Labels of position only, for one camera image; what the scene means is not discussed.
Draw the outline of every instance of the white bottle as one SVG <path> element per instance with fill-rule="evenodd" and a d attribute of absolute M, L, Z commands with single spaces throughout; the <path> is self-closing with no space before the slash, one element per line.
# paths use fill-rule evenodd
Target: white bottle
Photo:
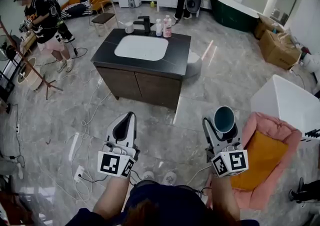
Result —
<path fill-rule="evenodd" d="M 161 37 L 162 36 L 162 25 L 161 25 L 161 20 L 160 19 L 156 19 L 156 30 L 155 30 L 155 34 L 157 37 Z"/>
<path fill-rule="evenodd" d="M 163 37 L 164 38 L 170 38 L 172 35 L 172 20 L 169 15 L 165 16 L 165 19 L 163 20 Z"/>

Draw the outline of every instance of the sink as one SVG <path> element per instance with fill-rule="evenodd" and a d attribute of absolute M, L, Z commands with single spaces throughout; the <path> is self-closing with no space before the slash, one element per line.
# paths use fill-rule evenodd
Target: sink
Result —
<path fill-rule="evenodd" d="M 168 44 L 168 40 L 161 37 L 128 35 L 120 41 L 114 54 L 119 57 L 159 61 L 165 56 Z"/>

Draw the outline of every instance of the black countertop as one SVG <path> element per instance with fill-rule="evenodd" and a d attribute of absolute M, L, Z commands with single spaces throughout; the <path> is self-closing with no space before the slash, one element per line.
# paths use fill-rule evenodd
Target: black countertop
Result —
<path fill-rule="evenodd" d="M 186 75 L 191 37 L 173 33 L 168 40 L 168 47 L 162 59 L 157 61 L 120 57 L 115 49 L 120 41 L 127 36 L 123 28 L 115 28 L 95 52 L 91 62 L 96 67 L 122 69 L 137 72 L 157 72 L 160 75 L 181 78 Z M 135 29 L 130 35 L 145 36 L 145 31 Z M 148 37 L 156 37 L 151 31 Z"/>

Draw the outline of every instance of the pink cushion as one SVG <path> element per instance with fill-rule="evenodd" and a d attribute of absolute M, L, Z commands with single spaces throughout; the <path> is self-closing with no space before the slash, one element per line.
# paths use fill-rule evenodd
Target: pink cushion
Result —
<path fill-rule="evenodd" d="M 244 147 L 256 130 L 287 144 L 288 150 L 269 177 L 254 190 L 233 189 L 238 205 L 242 209 L 262 210 L 268 204 L 269 198 L 276 188 L 277 180 L 289 165 L 302 137 L 302 133 L 287 122 L 263 113 L 253 112 L 242 130 L 242 144 Z"/>

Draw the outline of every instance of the black faucet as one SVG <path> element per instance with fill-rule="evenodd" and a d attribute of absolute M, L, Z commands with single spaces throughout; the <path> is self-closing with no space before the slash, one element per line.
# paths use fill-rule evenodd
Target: black faucet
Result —
<path fill-rule="evenodd" d="M 151 33 L 150 17 L 149 16 L 139 16 L 138 19 L 143 19 L 143 21 L 135 20 L 133 22 L 133 24 L 143 25 L 144 26 L 144 33 L 149 35 Z"/>

